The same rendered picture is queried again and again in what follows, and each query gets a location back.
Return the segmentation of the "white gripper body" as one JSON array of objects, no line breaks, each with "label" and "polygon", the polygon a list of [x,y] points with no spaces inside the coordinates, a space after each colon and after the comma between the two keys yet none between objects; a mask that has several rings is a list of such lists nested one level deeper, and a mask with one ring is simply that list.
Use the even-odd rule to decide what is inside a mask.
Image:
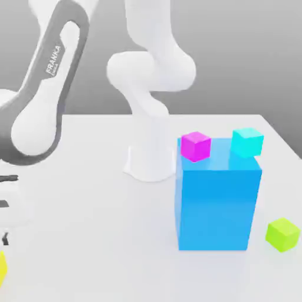
[{"label": "white gripper body", "polygon": [[0,227],[0,251],[5,251],[15,245],[14,227]]}]

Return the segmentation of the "small yellow cube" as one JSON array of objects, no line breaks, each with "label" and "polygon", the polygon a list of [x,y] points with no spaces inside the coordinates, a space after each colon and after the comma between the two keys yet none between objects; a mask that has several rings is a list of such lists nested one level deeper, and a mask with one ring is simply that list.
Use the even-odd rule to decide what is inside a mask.
[{"label": "small yellow cube", "polygon": [[5,254],[3,251],[0,251],[0,286],[6,277],[7,269]]}]

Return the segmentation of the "small magenta cube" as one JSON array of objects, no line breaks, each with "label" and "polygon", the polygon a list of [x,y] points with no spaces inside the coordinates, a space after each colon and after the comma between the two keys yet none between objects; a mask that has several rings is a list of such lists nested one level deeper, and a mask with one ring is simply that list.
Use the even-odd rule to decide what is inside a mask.
[{"label": "small magenta cube", "polygon": [[200,132],[185,134],[180,140],[181,155],[191,162],[198,162],[210,157],[212,139]]}]

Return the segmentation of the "small cyan cube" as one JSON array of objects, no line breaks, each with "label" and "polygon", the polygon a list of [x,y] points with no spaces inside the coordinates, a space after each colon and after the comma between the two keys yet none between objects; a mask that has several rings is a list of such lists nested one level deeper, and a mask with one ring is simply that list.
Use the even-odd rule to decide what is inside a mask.
[{"label": "small cyan cube", "polygon": [[263,141],[264,135],[254,128],[235,129],[232,132],[231,151],[244,158],[259,156]]}]

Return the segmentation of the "small lime green cube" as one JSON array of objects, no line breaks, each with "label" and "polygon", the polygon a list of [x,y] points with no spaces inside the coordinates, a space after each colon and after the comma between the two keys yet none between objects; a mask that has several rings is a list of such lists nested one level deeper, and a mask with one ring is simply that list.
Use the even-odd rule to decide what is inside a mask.
[{"label": "small lime green cube", "polygon": [[279,218],[268,224],[265,240],[279,252],[294,248],[300,237],[301,230],[286,218]]}]

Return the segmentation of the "large blue box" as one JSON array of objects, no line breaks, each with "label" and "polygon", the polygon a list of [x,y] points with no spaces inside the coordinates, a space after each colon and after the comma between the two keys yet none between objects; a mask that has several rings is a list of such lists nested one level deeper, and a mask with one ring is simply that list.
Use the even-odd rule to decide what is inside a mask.
[{"label": "large blue box", "polygon": [[215,138],[209,158],[176,157],[175,225],[181,251],[247,249],[262,170]]}]

